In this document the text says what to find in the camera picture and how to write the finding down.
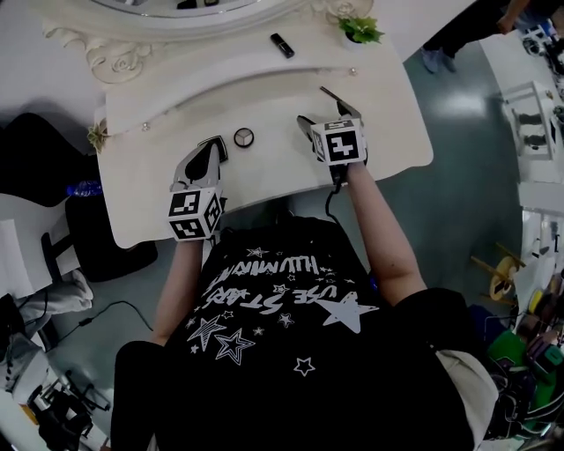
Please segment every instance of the leg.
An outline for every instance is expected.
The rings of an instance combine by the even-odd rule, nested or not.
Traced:
[[[485,29],[489,33],[487,36],[493,34],[492,30],[495,27],[491,26],[490,18],[498,14],[499,17],[494,21],[493,25],[499,18],[501,18],[501,11],[497,2],[491,0],[478,0],[474,4],[470,5],[464,11],[462,11],[458,16],[452,19],[443,29],[433,36],[424,46],[425,50],[439,50],[440,48],[452,47],[454,52],[452,55],[462,48],[467,42],[475,41],[476,39],[466,39],[467,36],[471,35],[477,31],[484,32]]]
[[[479,41],[499,33],[498,20],[503,13],[494,4],[480,2],[474,4],[477,8],[465,17],[459,24],[458,30],[450,36],[450,40],[442,47],[444,54],[454,58],[456,52],[469,42]]]

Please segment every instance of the black cable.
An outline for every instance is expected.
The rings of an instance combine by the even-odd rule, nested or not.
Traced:
[[[340,190],[341,190],[341,181],[338,181],[335,189],[329,193],[329,195],[327,196],[327,200],[325,201],[325,214],[327,215],[328,218],[333,219],[335,224],[337,224],[339,227],[341,227],[341,229],[343,229],[343,226],[341,225],[340,222],[338,222],[338,219],[334,215],[332,215],[331,212],[329,211],[329,205],[331,203],[331,198],[333,197],[333,195],[338,194],[338,192]]]
[[[147,322],[147,320],[145,319],[145,317],[143,316],[143,314],[139,311],[139,309],[137,307],[135,307],[133,304],[129,303],[127,300],[117,300],[116,302],[112,302],[111,304],[108,304],[107,306],[105,306],[103,309],[101,309],[97,314],[95,314],[91,318],[86,318],[86,319],[82,320],[81,322],[79,322],[78,325],[74,327],[74,329],[72,329],[69,333],[63,335],[59,339],[59,341],[57,342],[57,345],[59,345],[65,338],[70,336],[75,330],[77,330],[78,328],[82,328],[84,326],[87,326],[92,321],[94,321],[96,318],[98,318],[101,314],[106,312],[110,307],[117,306],[118,304],[127,304],[128,306],[133,308],[137,312],[137,314],[139,315],[139,318],[141,318],[141,321],[152,332],[152,327],[149,325],[149,322]]]

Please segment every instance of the round mirror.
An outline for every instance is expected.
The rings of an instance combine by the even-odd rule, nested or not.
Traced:
[[[220,14],[260,0],[92,0],[114,10],[151,18],[187,18]]]

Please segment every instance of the white cloth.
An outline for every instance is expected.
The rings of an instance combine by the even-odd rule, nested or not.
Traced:
[[[478,449],[494,414],[498,389],[479,361],[467,352],[439,351],[436,356],[462,398],[468,425]]]
[[[28,301],[24,299],[16,301],[16,307],[20,307],[19,313],[24,323],[37,319],[37,321],[26,326],[27,336],[33,336],[35,332],[47,324],[53,314],[81,312],[92,308],[93,292],[84,276],[79,271],[72,271],[71,276],[71,282],[61,282],[48,286],[35,293]]]

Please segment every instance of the carved decoration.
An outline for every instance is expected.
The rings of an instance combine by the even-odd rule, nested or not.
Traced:
[[[151,56],[155,48],[162,47],[162,44],[98,38],[60,27],[50,21],[44,22],[43,34],[46,38],[59,39],[64,47],[80,43],[92,74],[109,85],[124,83],[138,76],[143,70],[145,59]]]

